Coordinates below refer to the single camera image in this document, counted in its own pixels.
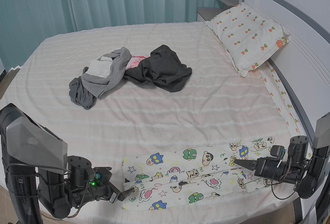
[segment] clothing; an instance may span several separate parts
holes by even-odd
[[[125,157],[124,188],[133,187],[134,192],[124,200],[123,207],[134,211],[166,209],[269,187],[269,180],[254,176],[234,160],[270,156],[273,144],[274,137],[269,137]]]
[[[126,66],[126,70],[130,68],[137,67],[138,64],[143,60],[149,57],[150,55],[141,55],[141,54],[134,54],[131,60],[128,62]]]
[[[84,73],[81,76],[84,87],[95,97],[99,98],[105,91],[114,88],[123,78],[125,68],[130,59],[131,53],[126,47],[113,50],[111,53],[106,53],[102,57],[110,57],[113,62],[109,68],[109,74],[106,77],[100,77]]]
[[[181,64],[177,54],[167,45],[161,45],[142,60],[137,67],[130,68],[124,77],[135,84],[153,82],[169,92],[180,91],[191,76],[192,69]]]
[[[87,70],[88,67],[85,67],[82,73],[84,74]],[[89,110],[93,106],[95,97],[83,86],[81,76],[72,79],[69,89],[69,96],[74,104],[82,106],[85,110]]]
[[[112,62],[111,57],[101,57],[101,60],[92,60],[86,73],[100,78],[106,78],[111,72],[110,66]]]

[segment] cylindrical motor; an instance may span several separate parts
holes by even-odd
[[[299,164],[305,161],[307,155],[308,138],[306,136],[294,136],[290,139],[288,154],[292,154],[292,163]]]
[[[68,156],[68,169],[71,170],[68,181],[72,185],[83,187],[94,178],[92,163],[84,157]]]

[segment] bed frame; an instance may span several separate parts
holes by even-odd
[[[330,33],[285,0],[242,1],[281,24],[290,34],[290,42],[276,52],[269,62],[285,86],[312,144],[317,119],[330,111]],[[302,200],[300,205],[297,205],[300,203],[299,199],[295,201],[295,215],[298,216],[296,223],[303,217],[309,218],[304,223],[322,222],[324,216],[317,218],[313,206],[317,204],[317,197],[321,197],[329,189],[328,179],[322,192],[317,190],[316,196]],[[299,206],[302,209],[300,214],[297,212]]]

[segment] bed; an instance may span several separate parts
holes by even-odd
[[[104,93],[90,110],[70,101],[69,82],[81,75],[91,60],[122,46],[133,54],[150,53],[162,44],[168,45],[182,63],[193,69],[180,92],[169,93],[122,80]],[[276,53],[273,57],[270,64],[281,66],[280,55]],[[289,70],[280,69],[277,73],[284,81],[283,74],[287,77]],[[276,144],[287,146],[293,135],[264,80],[258,69],[250,71],[246,78],[239,76],[221,42],[204,22],[106,27],[44,40],[10,84],[0,107],[13,102],[67,142],[68,155],[83,156],[93,166],[111,166],[111,181],[123,190],[122,158],[133,153],[229,144],[241,138],[254,140],[270,136],[276,139]],[[287,92],[297,91],[296,86],[287,87]],[[313,118],[329,106],[310,114],[302,111],[304,104],[299,101],[291,103],[298,106],[297,110],[300,108],[299,134],[311,136]],[[0,184],[5,186],[2,170],[0,174]],[[292,185],[281,184],[274,190],[284,197],[292,192]],[[84,206],[74,221],[240,223],[283,207],[295,198],[296,195],[280,201],[270,188],[263,188],[244,195],[229,194],[211,204],[200,201],[161,212],[126,211],[120,202],[94,201]]]

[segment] floor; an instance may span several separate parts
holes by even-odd
[[[13,78],[18,73],[19,68],[16,70],[11,70],[7,75],[4,77],[4,79],[0,83],[0,99],[2,98],[3,94],[5,93],[7,87],[10,85],[10,82],[13,80]],[[47,215],[48,217],[51,217],[49,214],[43,212],[44,215]],[[14,207],[12,205],[12,202],[9,197],[9,193],[6,189],[4,189],[2,186],[0,186],[0,224],[7,224],[9,222],[15,224],[17,222],[17,217],[14,211]],[[67,221],[56,221],[56,220],[50,220],[45,217],[43,217],[43,220],[46,224],[72,224],[72,222]],[[293,211],[293,204],[290,203],[289,205],[278,209],[274,212],[255,217],[252,219],[249,219],[245,222],[242,222],[241,224],[262,224],[262,223],[268,223],[268,224],[278,224],[278,223],[294,223],[294,211]]]

